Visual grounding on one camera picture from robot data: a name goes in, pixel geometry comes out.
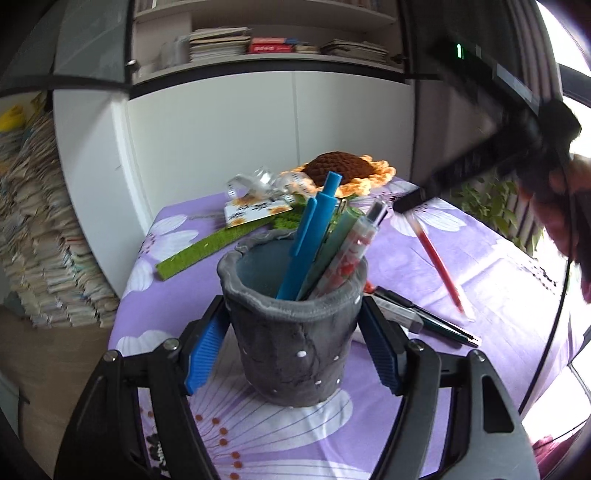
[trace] book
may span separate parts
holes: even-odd
[[[288,53],[291,52],[291,45],[280,44],[251,44],[249,53]]]
[[[325,55],[336,55],[377,63],[386,63],[388,57],[388,50],[381,45],[370,42],[359,43],[339,40],[337,38],[323,45],[320,51]]]
[[[191,61],[198,61],[198,60],[205,60],[210,58],[219,58],[219,57],[230,57],[235,55],[241,55],[246,52],[246,45],[221,45],[216,48],[208,48],[205,50],[196,50],[193,51],[191,49],[190,52],[190,59]]]
[[[246,50],[247,45],[249,44],[249,40],[235,40],[231,42],[216,42],[216,43],[203,43],[198,45],[191,45],[189,48],[189,52],[191,54],[198,53],[202,51],[214,51],[214,50],[223,50],[225,48],[232,48],[232,47],[242,47]]]
[[[202,40],[191,40],[191,45],[202,45],[207,43],[223,43],[223,42],[233,42],[233,41],[243,41],[248,40],[250,41],[250,37],[248,35],[239,35],[236,37],[218,37],[218,38],[204,38]]]
[[[200,28],[189,35],[189,40],[218,37],[239,37],[250,32],[248,27]]]
[[[320,53],[320,49],[316,45],[296,45],[296,53]]]
[[[253,43],[262,44],[285,44],[285,45],[296,45],[299,43],[297,38],[281,38],[281,37],[254,37]]]

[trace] gray pen holder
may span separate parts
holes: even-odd
[[[363,259],[337,290],[314,300],[275,298],[293,231],[253,235],[217,264],[246,379],[268,401],[315,405],[339,386],[361,308]]]

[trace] black cable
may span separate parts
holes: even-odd
[[[549,445],[552,442],[555,442],[556,440],[561,439],[562,437],[564,437],[565,435],[568,435],[570,432],[578,429],[581,425],[584,425],[585,423],[587,423],[587,420],[589,418],[584,419],[581,423],[579,423],[578,425],[575,425],[573,428],[571,428],[568,432],[564,432],[562,435],[558,435],[555,439],[552,440],[548,440],[547,442],[542,443],[542,445],[538,445],[537,447],[534,448],[534,451],[541,449],[542,447],[545,447],[546,445]]]
[[[548,341],[546,342],[546,346],[544,347],[544,352],[542,353],[542,357],[540,358],[540,363],[538,363],[538,367],[535,369],[535,373],[533,378],[531,379],[530,386],[527,388],[525,392],[525,396],[523,397],[523,401],[519,406],[519,414],[521,415],[525,410],[527,403],[531,398],[531,394],[534,391],[535,384],[537,383],[540,374],[542,373],[542,369],[544,368],[544,363],[546,362],[546,358],[548,357],[548,353],[550,353],[550,348],[552,347],[552,342],[554,340],[554,336],[556,335],[556,330],[558,329],[558,323],[560,322],[560,316],[562,315],[562,308],[564,306],[564,299],[566,298],[566,290],[569,286],[569,276],[570,276],[570,264],[573,261],[573,238],[574,238],[574,228],[575,228],[575,209],[574,209],[574,196],[570,194],[569,188],[569,180],[568,174],[566,171],[566,165],[570,162],[570,158],[568,161],[560,158],[560,167],[562,169],[562,173],[564,176],[564,186],[566,190],[566,197],[567,197],[567,216],[570,218],[570,227],[569,227],[569,258],[566,263],[566,269],[564,270],[564,285],[562,287],[562,293],[560,294],[560,302],[558,304],[558,310],[556,311],[556,317],[554,318],[554,323],[552,324],[552,329],[550,330],[550,335],[548,337]]]

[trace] table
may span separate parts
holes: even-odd
[[[392,198],[412,189],[394,179],[354,204]],[[153,350],[202,316],[221,293],[216,255],[162,282],[154,265],[223,226],[225,195],[162,209],[139,251],[123,295],[109,348],[123,355]],[[475,312],[457,312],[427,254],[406,221],[391,211],[371,245],[369,280],[402,294],[483,339],[482,350],[516,405],[522,401],[547,341],[560,290],[509,241],[440,199],[420,207],[423,224],[452,277]],[[534,396],[539,396],[578,351],[583,329],[566,309]],[[470,349],[428,333],[437,351],[465,355]],[[247,383],[230,328],[205,386],[190,397],[197,427],[222,478],[367,479],[394,422],[400,401],[379,383],[365,345],[353,342],[337,391],[323,404],[285,408],[266,403]],[[139,393],[144,433],[155,468],[165,471],[149,391]],[[449,391],[441,390],[423,474],[435,471],[443,449]]]

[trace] wooden floor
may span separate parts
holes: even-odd
[[[0,371],[31,402],[21,409],[22,441],[50,476],[72,410],[110,333],[98,326],[33,329],[0,306]]]

